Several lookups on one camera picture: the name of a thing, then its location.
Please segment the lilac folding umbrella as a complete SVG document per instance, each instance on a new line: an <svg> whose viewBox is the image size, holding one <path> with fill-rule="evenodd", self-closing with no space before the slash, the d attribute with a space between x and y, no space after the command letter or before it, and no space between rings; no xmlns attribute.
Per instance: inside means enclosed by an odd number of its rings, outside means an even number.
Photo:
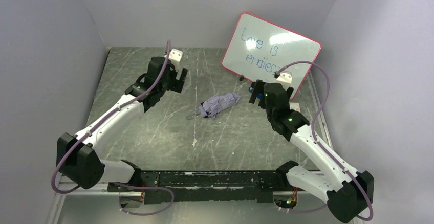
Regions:
<svg viewBox="0 0 434 224"><path fill-rule="evenodd" d="M236 93L214 95L200 103L194 111L186 116L186 119L192 120L195 117L203 117L214 120L218 113L235 106L240 99L241 96Z"/></svg>

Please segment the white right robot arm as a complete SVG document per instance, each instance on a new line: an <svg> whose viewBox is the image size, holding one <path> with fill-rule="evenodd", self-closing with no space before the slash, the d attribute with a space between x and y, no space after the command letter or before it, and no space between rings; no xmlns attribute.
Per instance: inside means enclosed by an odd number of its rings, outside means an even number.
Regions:
<svg viewBox="0 0 434 224"><path fill-rule="evenodd" d="M304 152L322 172L318 175L289 161L280 167L289 185L323 201L342 223L358 218L364 210L373 210L374 177L368 171L361 172L346 163L315 132L312 121L290 108L289 95L293 88L257 80L250 90L249 103L254 103L260 96L258 105L266 111L272 129Z"/></svg>

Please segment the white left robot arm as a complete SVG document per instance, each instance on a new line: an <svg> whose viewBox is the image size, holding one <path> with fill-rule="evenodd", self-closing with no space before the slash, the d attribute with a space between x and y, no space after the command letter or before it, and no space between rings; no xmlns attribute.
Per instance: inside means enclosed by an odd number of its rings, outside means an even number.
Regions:
<svg viewBox="0 0 434 224"><path fill-rule="evenodd" d="M154 107L167 91L180 93L188 70L181 66L183 53L176 49L163 57L152 57L147 72L129 86L121 98L91 125L71 135L64 133L57 141L55 173L61 173L78 188L90 189L98 183L141 187L142 171L133 163L105 161L99 153L118 132Z"/></svg>

